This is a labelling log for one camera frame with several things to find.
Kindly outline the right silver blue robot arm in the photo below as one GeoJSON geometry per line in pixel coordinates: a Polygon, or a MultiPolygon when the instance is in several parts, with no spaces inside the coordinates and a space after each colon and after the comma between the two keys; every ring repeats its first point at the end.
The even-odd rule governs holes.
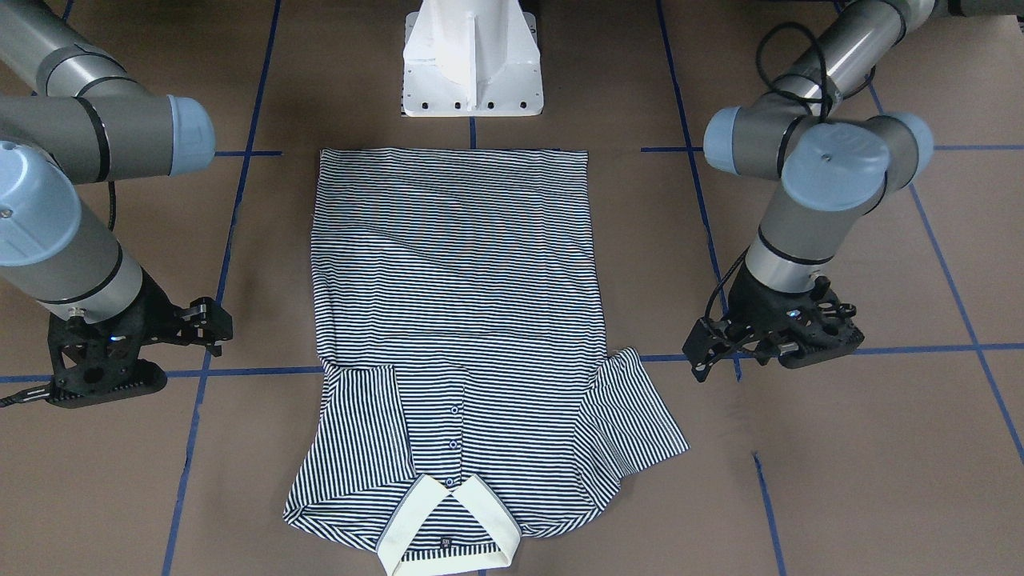
{"type": "Polygon", "coordinates": [[[130,310],[177,311],[77,186],[193,174],[215,156],[201,102],[151,94],[42,1],[2,4],[2,61],[35,91],[2,98],[2,276],[88,342],[128,344],[130,310]]]}

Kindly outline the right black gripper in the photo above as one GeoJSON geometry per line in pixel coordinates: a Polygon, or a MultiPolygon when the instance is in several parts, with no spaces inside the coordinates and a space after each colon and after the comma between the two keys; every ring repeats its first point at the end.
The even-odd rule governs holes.
{"type": "Polygon", "coordinates": [[[233,317],[214,298],[173,305],[144,272],[138,295],[117,316],[95,323],[85,308],[50,316],[48,349],[55,377],[164,377],[164,369],[140,358],[147,344],[197,344],[219,358],[233,338],[233,317]]]}

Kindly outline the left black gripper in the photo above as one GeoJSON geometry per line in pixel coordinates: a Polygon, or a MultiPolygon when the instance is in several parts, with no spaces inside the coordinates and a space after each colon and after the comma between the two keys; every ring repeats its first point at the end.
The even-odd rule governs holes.
{"type": "Polygon", "coordinates": [[[721,320],[699,318],[682,346],[698,382],[706,382],[710,370],[726,358],[756,342],[768,349],[772,324],[773,290],[757,280],[743,263],[728,293],[728,311],[721,320]]]}

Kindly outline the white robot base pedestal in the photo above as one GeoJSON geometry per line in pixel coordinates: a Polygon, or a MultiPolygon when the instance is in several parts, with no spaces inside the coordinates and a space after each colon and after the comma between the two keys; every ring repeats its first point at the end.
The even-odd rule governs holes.
{"type": "Polygon", "coordinates": [[[424,1],[406,16],[402,56],[407,117],[544,110],[537,19],[519,1],[424,1]]]}

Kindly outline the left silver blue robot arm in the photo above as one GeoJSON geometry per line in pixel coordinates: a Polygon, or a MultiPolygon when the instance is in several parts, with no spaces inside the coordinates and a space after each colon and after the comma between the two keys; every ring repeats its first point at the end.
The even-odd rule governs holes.
{"type": "Polygon", "coordinates": [[[857,220],[924,171],[935,139],[916,114],[853,122],[833,112],[924,23],[1010,14],[1022,14],[1020,1],[854,1],[822,35],[797,22],[775,27],[808,37],[808,51],[776,77],[758,63],[764,95],[718,110],[703,135],[710,166],[778,189],[719,283],[729,291],[723,317],[706,311],[682,347],[699,382],[732,354],[797,369],[860,347],[857,310],[835,295],[826,268],[857,220]]]}

